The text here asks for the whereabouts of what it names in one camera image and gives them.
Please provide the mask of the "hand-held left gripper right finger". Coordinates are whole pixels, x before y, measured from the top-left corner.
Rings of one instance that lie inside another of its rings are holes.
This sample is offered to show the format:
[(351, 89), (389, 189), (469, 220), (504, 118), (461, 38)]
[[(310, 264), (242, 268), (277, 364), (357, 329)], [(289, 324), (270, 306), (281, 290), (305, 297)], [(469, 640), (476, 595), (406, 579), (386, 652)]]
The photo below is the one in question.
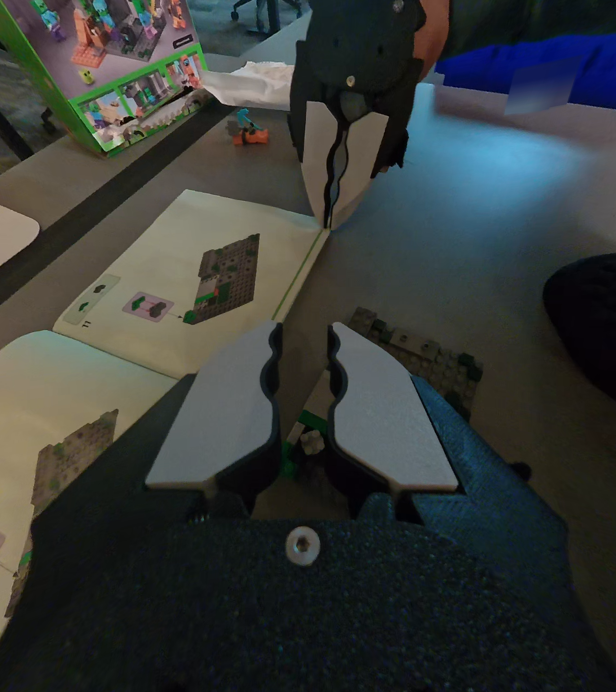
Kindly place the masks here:
[(459, 481), (407, 369), (343, 323), (328, 330), (330, 440), (393, 492), (454, 492)]

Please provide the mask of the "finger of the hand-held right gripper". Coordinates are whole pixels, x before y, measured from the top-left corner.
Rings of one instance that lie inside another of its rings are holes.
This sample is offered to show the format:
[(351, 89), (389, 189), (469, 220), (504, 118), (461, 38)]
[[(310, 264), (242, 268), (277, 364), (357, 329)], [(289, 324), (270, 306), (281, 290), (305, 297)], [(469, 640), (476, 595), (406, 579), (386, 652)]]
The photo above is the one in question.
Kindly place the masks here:
[(314, 217), (322, 229), (331, 226), (331, 185), (340, 126), (323, 102), (308, 101), (303, 135), (302, 176)]
[(329, 228), (336, 230), (355, 212), (372, 183), (373, 170), (389, 117), (370, 112), (349, 125), (345, 142), (347, 162), (338, 179)]

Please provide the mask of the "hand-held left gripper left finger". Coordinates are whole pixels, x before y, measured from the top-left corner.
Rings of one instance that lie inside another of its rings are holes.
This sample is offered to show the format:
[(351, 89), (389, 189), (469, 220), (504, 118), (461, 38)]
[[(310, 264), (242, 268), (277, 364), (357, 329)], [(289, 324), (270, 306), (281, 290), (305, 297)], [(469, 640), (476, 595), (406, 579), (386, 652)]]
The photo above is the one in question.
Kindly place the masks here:
[(273, 482), (282, 330), (266, 321), (201, 366), (146, 477), (149, 489), (261, 492)]

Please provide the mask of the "grey toy brick baseplate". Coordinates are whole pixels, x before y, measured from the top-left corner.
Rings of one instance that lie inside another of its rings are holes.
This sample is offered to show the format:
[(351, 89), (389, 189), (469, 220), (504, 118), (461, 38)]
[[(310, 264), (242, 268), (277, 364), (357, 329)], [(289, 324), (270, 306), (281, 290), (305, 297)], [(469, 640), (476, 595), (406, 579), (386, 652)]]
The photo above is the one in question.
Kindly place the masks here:
[[(399, 361), (412, 376), (427, 381), (466, 421), (470, 420), (483, 364), (466, 352), (442, 347), (408, 329), (395, 327), (375, 311), (357, 307), (348, 328), (359, 333)], [(327, 367), (282, 446), (280, 474), (296, 479), (307, 475), (309, 459), (323, 463), (326, 458), (327, 418), (334, 401)]]

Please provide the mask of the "building instruction booklet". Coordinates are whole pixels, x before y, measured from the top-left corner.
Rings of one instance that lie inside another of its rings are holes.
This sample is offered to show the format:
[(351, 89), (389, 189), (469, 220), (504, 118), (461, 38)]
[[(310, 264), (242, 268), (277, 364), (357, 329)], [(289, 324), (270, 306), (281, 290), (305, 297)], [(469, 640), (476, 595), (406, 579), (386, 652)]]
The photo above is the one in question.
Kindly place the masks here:
[(185, 191), (51, 330), (0, 351), (0, 636), (32, 500), (60, 492), (217, 350), (283, 322), (329, 234), (314, 217)]

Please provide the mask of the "person's right hand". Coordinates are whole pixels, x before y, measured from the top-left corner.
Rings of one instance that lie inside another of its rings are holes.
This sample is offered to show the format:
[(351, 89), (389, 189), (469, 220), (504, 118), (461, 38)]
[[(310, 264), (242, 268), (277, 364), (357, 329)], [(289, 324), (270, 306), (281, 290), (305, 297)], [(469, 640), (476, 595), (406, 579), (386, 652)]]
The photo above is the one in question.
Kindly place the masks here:
[(450, 1), (420, 1), (424, 25), (415, 33), (413, 56), (433, 65), (441, 56), (450, 29)]

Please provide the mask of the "orange toy minifigure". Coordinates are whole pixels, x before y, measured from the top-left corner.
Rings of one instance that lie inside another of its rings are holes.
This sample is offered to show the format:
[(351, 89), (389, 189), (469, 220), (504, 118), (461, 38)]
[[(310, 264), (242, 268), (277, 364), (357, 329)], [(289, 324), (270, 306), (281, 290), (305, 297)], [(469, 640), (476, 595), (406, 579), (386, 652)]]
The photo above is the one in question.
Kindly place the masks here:
[(226, 132), (236, 147), (269, 143), (269, 131), (251, 119), (247, 108), (240, 108), (234, 119), (226, 122)]

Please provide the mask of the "crumpled white paper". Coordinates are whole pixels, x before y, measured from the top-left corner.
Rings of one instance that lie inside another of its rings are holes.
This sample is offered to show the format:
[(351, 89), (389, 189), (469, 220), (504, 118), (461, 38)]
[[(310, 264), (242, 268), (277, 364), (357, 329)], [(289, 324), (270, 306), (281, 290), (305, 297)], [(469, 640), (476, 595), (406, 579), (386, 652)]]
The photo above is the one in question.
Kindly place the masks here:
[(246, 62), (231, 73), (201, 71), (203, 88), (222, 105), (290, 111), (294, 65)]

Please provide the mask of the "blue storage bin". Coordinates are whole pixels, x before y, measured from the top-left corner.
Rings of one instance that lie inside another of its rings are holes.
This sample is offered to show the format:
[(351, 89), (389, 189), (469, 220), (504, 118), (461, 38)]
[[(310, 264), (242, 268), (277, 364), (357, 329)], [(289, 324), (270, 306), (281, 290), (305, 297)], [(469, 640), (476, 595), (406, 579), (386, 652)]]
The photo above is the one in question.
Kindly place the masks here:
[(445, 59), (444, 85), (509, 97), (506, 113), (570, 103), (616, 110), (616, 34), (491, 46)]

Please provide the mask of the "toy brick set box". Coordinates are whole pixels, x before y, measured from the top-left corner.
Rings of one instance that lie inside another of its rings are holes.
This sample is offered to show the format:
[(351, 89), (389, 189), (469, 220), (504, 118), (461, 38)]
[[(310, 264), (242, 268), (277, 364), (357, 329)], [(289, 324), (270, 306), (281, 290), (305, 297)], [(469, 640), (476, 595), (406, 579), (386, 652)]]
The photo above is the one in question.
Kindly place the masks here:
[(66, 131), (105, 158), (210, 99), (186, 1), (0, 1), (0, 44)]

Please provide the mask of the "black cloth bundle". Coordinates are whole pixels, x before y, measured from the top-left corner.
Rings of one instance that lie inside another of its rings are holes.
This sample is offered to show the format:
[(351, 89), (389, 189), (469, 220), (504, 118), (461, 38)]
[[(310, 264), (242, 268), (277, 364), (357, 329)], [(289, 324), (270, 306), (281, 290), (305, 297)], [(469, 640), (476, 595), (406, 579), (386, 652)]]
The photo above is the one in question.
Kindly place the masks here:
[(559, 269), (545, 282), (542, 301), (577, 368), (616, 401), (616, 253)]

